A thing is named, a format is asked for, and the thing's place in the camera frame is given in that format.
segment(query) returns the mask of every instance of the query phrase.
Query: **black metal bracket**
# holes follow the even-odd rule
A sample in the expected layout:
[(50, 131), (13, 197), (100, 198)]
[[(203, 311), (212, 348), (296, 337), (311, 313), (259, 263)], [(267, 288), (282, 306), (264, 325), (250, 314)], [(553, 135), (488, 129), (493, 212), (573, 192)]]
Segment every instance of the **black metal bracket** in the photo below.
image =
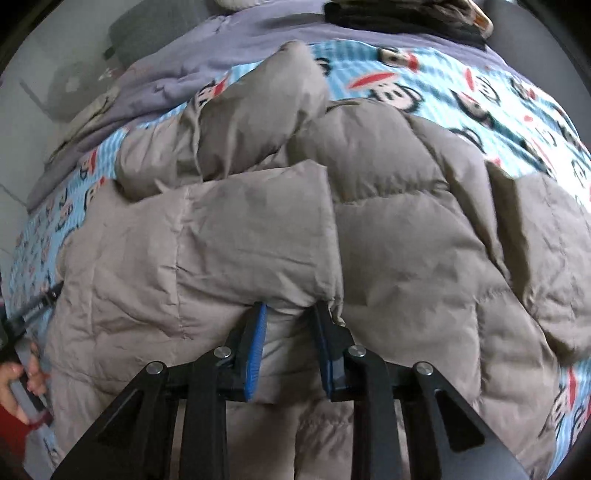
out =
[(56, 305), (63, 286), (63, 283), (58, 283), (32, 299), (9, 319), (0, 319), (0, 361), (5, 361), (4, 352), (12, 355), (14, 344), (26, 333), (27, 326)]
[[(53, 480), (160, 480), (170, 473), (178, 402), (186, 399), (179, 480), (228, 480), (226, 401), (256, 390), (266, 307), (256, 304), (226, 343), (190, 364), (149, 363), (56, 469)], [(385, 362), (333, 323), (328, 306), (306, 310), (324, 390), (353, 401), (352, 480), (398, 480), (400, 401), (413, 480), (527, 480), (519, 462), (431, 364)]]

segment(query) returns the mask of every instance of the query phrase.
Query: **jacket sleeve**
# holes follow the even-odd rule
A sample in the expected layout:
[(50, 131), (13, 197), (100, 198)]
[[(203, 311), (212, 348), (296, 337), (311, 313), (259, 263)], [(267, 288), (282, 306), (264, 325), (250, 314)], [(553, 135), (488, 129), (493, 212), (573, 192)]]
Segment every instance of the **jacket sleeve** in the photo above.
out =
[(512, 289), (563, 365), (591, 355), (591, 216), (541, 173), (488, 165)]
[(130, 132), (117, 178), (132, 200), (241, 173), (324, 114), (328, 85), (310, 49), (289, 42), (202, 108), (193, 98), (170, 119)]

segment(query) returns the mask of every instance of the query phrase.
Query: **blue gripper pad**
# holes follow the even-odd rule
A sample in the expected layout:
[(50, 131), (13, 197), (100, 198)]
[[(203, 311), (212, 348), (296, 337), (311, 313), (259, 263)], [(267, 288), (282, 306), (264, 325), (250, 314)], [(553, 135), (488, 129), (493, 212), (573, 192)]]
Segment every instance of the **blue gripper pad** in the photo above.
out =
[(261, 303), (254, 333), (252, 335), (251, 349), (248, 352), (248, 360), (246, 362), (246, 382), (244, 385), (244, 397), (246, 398), (246, 401), (251, 401), (256, 392), (259, 370), (261, 369), (262, 349), (265, 346), (266, 334), (267, 305)]

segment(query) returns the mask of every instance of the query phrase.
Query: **metal bolt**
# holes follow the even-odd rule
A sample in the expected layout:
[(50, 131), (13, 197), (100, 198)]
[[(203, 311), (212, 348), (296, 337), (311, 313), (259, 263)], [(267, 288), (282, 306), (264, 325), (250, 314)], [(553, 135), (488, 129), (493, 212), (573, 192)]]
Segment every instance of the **metal bolt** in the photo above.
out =
[(417, 363), (417, 372), (421, 375), (431, 375), (433, 373), (433, 366), (429, 362)]
[(363, 345), (351, 345), (347, 351), (349, 352), (350, 356), (357, 356), (359, 358), (365, 356), (365, 354), (368, 352)]
[(232, 354), (232, 350), (227, 346), (219, 346), (213, 351), (213, 354), (218, 358), (228, 358)]
[(146, 367), (146, 371), (150, 375), (158, 375), (162, 370), (164, 370), (164, 364), (162, 362), (150, 362)]

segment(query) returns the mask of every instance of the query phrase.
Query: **bed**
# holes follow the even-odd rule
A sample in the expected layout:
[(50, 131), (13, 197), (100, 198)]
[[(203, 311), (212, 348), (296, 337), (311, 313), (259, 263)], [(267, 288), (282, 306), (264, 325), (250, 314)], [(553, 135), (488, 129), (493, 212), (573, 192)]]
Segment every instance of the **bed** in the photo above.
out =
[[(66, 147), (41, 180), (38, 192), (50, 193), (35, 205), (17, 239), (16, 261), (3, 288), (8, 311), (56, 282), (60, 247), (84, 222), (96, 191), (116, 178), (117, 153), (129, 131), (179, 113), (195, 94), (207, 102), (295, 38), (313, 45), (333, 100), (370, 97), (432, 120), (511, 176), (548, 174), (591, 211), (591, 155), (561, 104), (535, 82), (490, 50), (428, 35), (323, 24), (321, 5), (301, 0), (212, 18), (136, 62), (120, 78), (121, 93), (93, 131)], [(41, 346), (50, 319), (48, 312), (31, 328)], [(552, 415), (557, 451), (551, 472), (591, 415), (591, 359), (562, 370)], [(50, 438), (46, 444), (51, 448)]]

